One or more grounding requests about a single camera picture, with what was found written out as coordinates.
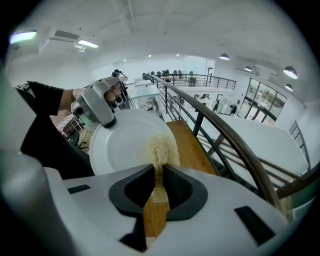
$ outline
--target wooden handrail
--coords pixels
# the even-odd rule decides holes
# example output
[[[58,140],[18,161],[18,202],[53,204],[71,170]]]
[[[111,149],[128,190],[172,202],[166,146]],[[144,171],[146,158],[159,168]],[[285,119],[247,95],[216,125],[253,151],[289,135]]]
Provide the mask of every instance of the wooden handrail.
[[[277,194],[267,172],[265,171],[264,167],[254,154],[254,152],[249,148],[249,146],[239,136],[239,134],[237,134],[217,114],[212,112],[209,108],[205,107],[201,102],[199,102],[186,92],[170,85],[169,83],[163,81],[155,75],[152,75],[152,77],[155,80],[158,80],[158,82],[163,83],[164,86],[175,92],[185,101],[187,101],[191,106],[197,109],[224,136],[224,138],[230,143],[230,145],[232,145],[233,149],[238,153],[241,160],[244,162],[261,196],[276,208],[281,209],[280,201],[277,197]]]
[[[296,192],[299,192],[313,183],[318,177],[320,177],[320,162],[302,176],[302,181],[295,180],[291,187],[282,187],[282,191],[277,191],[278,198],[285,198]]]

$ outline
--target white plate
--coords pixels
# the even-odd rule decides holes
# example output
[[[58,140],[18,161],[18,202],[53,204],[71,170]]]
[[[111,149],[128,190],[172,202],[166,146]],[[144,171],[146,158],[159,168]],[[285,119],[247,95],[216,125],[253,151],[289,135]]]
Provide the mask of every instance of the white plate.
[[[149,164],[150,137],[165,134],[176,141],[169,127],[153,113],[127,109],[115,113],[116,123],[111,128],[101,124],[90,142],[90,162],[96,175],[122,171]]]

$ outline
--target air vent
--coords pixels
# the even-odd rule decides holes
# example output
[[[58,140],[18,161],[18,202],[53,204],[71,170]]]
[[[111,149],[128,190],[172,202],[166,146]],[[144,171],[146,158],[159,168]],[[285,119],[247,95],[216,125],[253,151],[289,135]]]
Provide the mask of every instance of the air vent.
[[[54,36],[55,37],[62,37],[62,38],[69,38],[69,39],[73,39],[73,40],[78,40],[80,38],[80,36],[77,34],[72,34],[72,33],[61,31],[61,30],[57,30],[54,33]]]

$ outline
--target black slot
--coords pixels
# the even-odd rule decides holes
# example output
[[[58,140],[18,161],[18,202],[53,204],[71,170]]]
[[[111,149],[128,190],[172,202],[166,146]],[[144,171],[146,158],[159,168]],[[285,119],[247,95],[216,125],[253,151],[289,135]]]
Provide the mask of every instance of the black slot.
[[[70,187],[70,188],[68,188],[68,191],[70,194],[74,194],[74,193],[78,193],[78,192],[88,190],[88,189],[91,189],[91,187],[88,185],[80,185],[80,186]]]
[[[249,207],[244,206],[234,209],[242,220],[245,227],[250,232],[257,245],[260,246],[271,239],[275,233],[260,219],[258,215]]]

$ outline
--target pendant light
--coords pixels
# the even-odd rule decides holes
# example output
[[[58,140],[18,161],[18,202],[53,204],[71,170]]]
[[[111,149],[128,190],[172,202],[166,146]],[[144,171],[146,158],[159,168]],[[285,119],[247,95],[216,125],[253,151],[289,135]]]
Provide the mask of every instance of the pendant light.
[[[289,83],[285,85],[285,88],[287,88],[290,92],[293,92],[293,91],[294,91],[292,85],[289,84]]]
[[[251,67],[249,67],[249,66],[246,66],[246,67],[244,68],[244,70],[249,71],[249,72],[252,72],[252,69],[251,69]]]
[[[293,66],[287,66],[287,67],[283,70],[283,72],[284,72],[287,76],[289,76],[289,77],[291,77],[291,78],[293,78],[293,79],[298,79],[297,71],[294,69]]]
[[[219,58],[226,61],[230,60],[228,54],[226,53],[222,53]]]

